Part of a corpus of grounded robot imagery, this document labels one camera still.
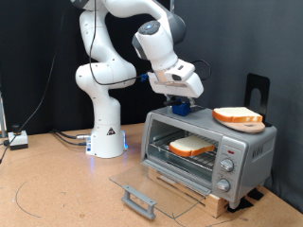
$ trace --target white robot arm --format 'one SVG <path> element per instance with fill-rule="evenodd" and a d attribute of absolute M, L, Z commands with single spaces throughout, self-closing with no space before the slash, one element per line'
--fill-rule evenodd
<path fill-rule="evenodd" d="M 81 35 L 87 54 L 99 61 L 81 66 L 76 73 L 77 84 L 92 98 L 94 105 L 95 126 L 86 153 L 102 158 L 116 157 L 123 153 L 120 105 L 109 97 L 108 90 L 133 85 L 136 72 L 134 66 L 123 60 L 113 48 L 104 22 L 108 11 L 116 17 L 148 13 L 155 18 L 156 21 L 148 22 L 138 29 L 133 45 L 139 58 L 151 61 L 153 73 L 149 73 L 149 77 L 156 93 L 198 97 L 204 90 L 203 85 L 194 73 L 195 67 L 178 60 L 173 51 L 173 46 L 183 41 L 186 35 L 184 22 L 157 1 L 71 2 L 78 8 L 86 9 L 80 16 Z"/>

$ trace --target oven knob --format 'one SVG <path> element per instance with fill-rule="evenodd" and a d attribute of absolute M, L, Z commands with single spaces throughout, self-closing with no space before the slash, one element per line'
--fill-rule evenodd
<path fill-rule="evenodd" d="M 234 169 L 234 163 L 230 159 L 222 160 L 220 165 L 226 172 L 230 172 Z"/>
<path fill-rule="evenodd" d="M 217 182 L 216 187 L 219 188 L 222 191 L 227 192 L 230 188 L 230 185 L 229 185 L 229 182 L 226 179 L 221 179 Z"/>

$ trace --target oven control panel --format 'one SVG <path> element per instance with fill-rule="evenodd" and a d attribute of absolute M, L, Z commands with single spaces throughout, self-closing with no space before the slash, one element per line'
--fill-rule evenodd
<path fill-rule="evenodd" d="M 242 151 L 223 145 L 218 153 L 216 173 L 213 175 L 214 189 L 216 195 L 232 201 L 235 198 L 236 187 L 239 181 Z"/>

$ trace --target black cable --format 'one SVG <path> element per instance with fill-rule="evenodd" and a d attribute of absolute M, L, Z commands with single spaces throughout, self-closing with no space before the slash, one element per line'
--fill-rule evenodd
<path fill-rule="evenodd" d="M 208 77 L 204 78 L 204 79 L 201 79 L 201 81 L 209 79 L 210 76 L 211 76 L 211 67 L 210 67 L 210 65 L 206 61 L 204 61 L 204 60 L 196 60 L 196 61 L 193 61 L 191 63 L 193 64 L 195 62 L 203 62 L 204 64 L 206 64 L 208 66 L 208 69 L 209 69 L 209 71 L 208 71 Z"/>
<path fill-rule="evenodd" d="M 86 146 L 86 143 L 78 143 L 78 144 L 74 144 L 72 142 L 69 142 L 67 140 L 64 140 L 62 137 L 60 137 L 56 132 L 53 131 L 54 134 L 56 134 L 59 138 L 61 138 L 65 143 L 70 144 L 70 145 L 76 145 L 76 146 Z"/>
<path fill-rule="evenodd" d="M 77 139 L 77 136 L 74 136 L 74 135 L 67 135 L 67 134 L 64 134 L 64 133 L 61 132 L 61 131 L 56 130 L 56 129 L 53 129 L 51 132 L 56 132 L 56 133 L 58 133 L 58 134 L 60 134 L 60 135 L 62 135 L 62 136 L 64 136 L 64 137 L 66 137 L 66 138 L 69 138 L 69 139 Z"/>
<path fill-rule="evenodd" d="M 22 129 L 25 127 L 25 125 L 27 124 L 27 122 L 31 119 L 31 117 L 37 113 L 37 111 L 40 109 L 44 99 L 45 99 L 45 95 L 46 95 L 46 91 L 47 91 L 47 88 L 48 88 L 48 85 L 49 85 L 49 81 L 50 81 L 50 78 L 51 78 L 51 75 L 52 75 L 52 72 L 53 72 L 53 68 L 54 68 L 54 62 L 55 62 L 55 59 L 56 59 L 56 56 L 57 56 L 57 51 L 58 51 L 58 46 L 59 46 L 59 40 L 60 40 L 60 36 L 61 36 L 61 33 L 62 33 L 62 26 L 63 26 L 63 20 L 64 20 L 64 14 L 65 14 L 65 10 L 63 11 L 63 14 L 62 14 L 62 19 L 61 19 L 61 27 L 60 27 L 60 31 L 59 31 L 59 36 L 58 36 L 58 41 L 57 41 L 57 45 L 56 45 L 56 49 L 55 49 L 55 54 L 54 54 L 54 57 L 53 57 L 53 60 L 52 60 L 52 63 L 51 63 L 51 68 L 50 68 L 50 71 L 49 71 L 49 76 L 48 76 L 48 81 L 47 81 L 47 84 L 46 84 L 46 87 L 45 87 L 45 92 L 42 96 L 42 99 L 38 105 L 38 107 L 36 108 L 36 110 L 34 111 L 34 113 L 27 119 L 27 121 L 23 124 L 23 126 L 20 128 L 20 130 L 18 131 L 17 134 L 19 134 Z M 6 152 L 10 146 L 10 144 L 15 140 L 17 135 L 15 135 L 12 140 L 9 142 L 9 144 L 7 145 L 6 149 L 4 150 L 3 152 L 3 155 L 0 159 L 0 164 L 2 163 L 3 161 L 3 158 L 4 156 L 6 155 Z"/>
<path fill-rule="evenodd" d="M 96 3 L 96 0 L 95 0 L 95 10 L 94 10 L 94 12 L 95 12 L 95 31 L 94 31 L 94 38 L 93 38 L 93 41 L 92 41 L 92 44 L 91 44 L 91 49 L 89 51 L 89 67 L 91 69 L 91 73 L 92 73 L 92 76 L 94 78 L 94 81 L 99 85 L 113 85 L 113 84 L 117 84 L 117 83 L 121 83 L 121 82 L 126 82 L 126 81 L 129 81 L 129 80 L 132 80 L 132 79 L 141 78 L 141 76 L 138 76 L 138 77 L 134 77 L 134 78 L 131 78 L 131 79 L 124 79 L 122 81 L 112 82 L 112 83 L 100 83 L 96 80 L 93 69 L 92 69 L 92 49 L 93 49 L 93 44 L 94 44 L 94 41 L 95 41 L 95 38 L 96 38 L 96 30 L 97 30 L 97 3 Z"/>

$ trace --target warning label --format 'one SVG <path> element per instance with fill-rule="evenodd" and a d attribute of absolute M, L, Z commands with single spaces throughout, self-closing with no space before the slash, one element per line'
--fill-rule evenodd
<path fill-rule="evenodd" d="M 112 135 L 112 134 L 116 134 L 115 131 L 113 130 L 113 128 L 111 127 L 108 132 L 107 135 Z"/>

